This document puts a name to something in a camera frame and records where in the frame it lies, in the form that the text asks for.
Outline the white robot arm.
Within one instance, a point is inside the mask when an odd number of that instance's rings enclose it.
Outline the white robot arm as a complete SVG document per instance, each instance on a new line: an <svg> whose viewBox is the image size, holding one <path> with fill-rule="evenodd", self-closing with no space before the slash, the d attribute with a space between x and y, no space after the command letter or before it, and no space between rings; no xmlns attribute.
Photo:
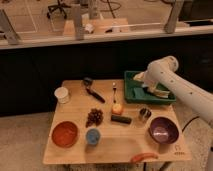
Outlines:
<svg viewBox="0 0 213 171"><path fill-rule="evenodd" d="M213 94L178 76L175 73L178 67L174 56L166 56L150 62L147 70L133 79L145 84L151 93L156 91L158 83L162 84L213 128Z"/></svg>

